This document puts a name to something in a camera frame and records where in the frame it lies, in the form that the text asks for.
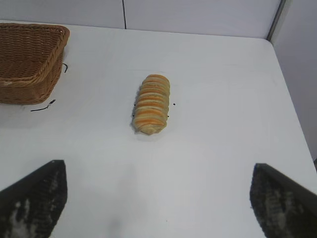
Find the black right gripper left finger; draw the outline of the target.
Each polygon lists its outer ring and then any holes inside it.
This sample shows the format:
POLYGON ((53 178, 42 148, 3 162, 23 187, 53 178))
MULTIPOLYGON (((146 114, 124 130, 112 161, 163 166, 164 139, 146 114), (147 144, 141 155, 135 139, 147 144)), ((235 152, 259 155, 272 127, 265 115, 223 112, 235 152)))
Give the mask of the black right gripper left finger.
POLYGON ((0 236, 49 238, 66 202, 66 165, 52 160, 0 192, 0 236))

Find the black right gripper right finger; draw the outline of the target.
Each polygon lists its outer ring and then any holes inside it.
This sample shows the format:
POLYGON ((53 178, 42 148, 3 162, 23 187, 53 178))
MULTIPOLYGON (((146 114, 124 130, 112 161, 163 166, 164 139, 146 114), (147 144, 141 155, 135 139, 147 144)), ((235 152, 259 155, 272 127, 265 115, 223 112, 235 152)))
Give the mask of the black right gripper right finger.
POLYGON ((317 195, 265 163, 256 163, 250 202, 267 238, 315 238, 317 195))

